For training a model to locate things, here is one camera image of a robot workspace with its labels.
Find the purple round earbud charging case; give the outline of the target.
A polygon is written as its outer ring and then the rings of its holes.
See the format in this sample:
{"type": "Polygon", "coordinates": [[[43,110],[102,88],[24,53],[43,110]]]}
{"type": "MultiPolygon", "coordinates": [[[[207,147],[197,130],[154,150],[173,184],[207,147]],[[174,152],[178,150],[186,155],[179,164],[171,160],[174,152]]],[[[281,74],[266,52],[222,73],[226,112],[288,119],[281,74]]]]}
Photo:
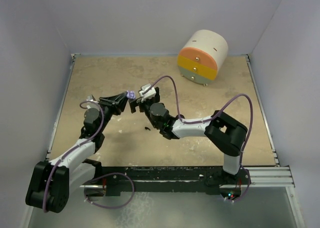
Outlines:
{"type": "Polygon", "coordinates": [[[133,90],[128,90],[127,92],[126,92],[126,97],[128,98],[128,99],[136,99],[136,95],[135,95],[135,92],[133,91],[133,90]]]}

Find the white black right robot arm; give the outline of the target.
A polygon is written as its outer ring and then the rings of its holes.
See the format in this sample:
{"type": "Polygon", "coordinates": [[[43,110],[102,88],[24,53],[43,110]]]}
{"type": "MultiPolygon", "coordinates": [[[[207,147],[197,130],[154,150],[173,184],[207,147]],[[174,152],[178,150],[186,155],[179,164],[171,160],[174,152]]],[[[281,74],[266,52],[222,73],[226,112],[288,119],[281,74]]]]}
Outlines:
{"type": "Polygon", "coordinates": [[[198,119],[185,119],[178,114],[170,115],[165,105],[160,102],[159,89],[149,84],[139,91],[139,98],[131,95],[129,105],[131,113],[138,107],[144,113],[152,126],[166,139],[180,139],[185,137],[207,137],[223,153],[222,178],[228,184],[235,183],[240,178],[240,167],[244,148],[248,142],[253,125],[253,108],[250,105],[250,124],[246,127],[224,109],[240,95],[235,96],[212,116],[198,119]]]}

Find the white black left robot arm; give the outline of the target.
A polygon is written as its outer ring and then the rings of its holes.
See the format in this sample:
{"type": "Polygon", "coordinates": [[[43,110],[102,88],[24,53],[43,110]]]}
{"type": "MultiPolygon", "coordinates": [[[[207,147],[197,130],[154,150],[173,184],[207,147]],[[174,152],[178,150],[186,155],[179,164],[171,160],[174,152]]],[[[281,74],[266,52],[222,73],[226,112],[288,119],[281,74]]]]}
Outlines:
{"type": "Polygon", "coordinates": [[[59,213],[77,187],[87,181],[91,184],[101,182],[102,170],[86,160],[101,148],[105,127],[112,116],[124,111],[130,95],[131,92],[125,91],[80,103],[85,112],[79,139],[57,158],[35,165],[25,197],[26,205],[42,209],[45,213],[59,213]]]}

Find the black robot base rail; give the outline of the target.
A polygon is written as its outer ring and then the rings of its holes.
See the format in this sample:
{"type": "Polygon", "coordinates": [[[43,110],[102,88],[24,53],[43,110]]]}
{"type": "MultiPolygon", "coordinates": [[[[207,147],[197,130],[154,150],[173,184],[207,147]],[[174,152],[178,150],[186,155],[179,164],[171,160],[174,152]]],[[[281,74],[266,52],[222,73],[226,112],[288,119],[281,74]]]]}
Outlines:
{"type": "Polygon", "coordinates": [[[96,166],[94,177],[85,182],[85,188],[105,188],[106,196],[122,192],[205,193],[238,197],[240,188],[249,185],[248,170],[236,175],[225,172],[221,166],[152,166],[107,167],[96,166]]]}

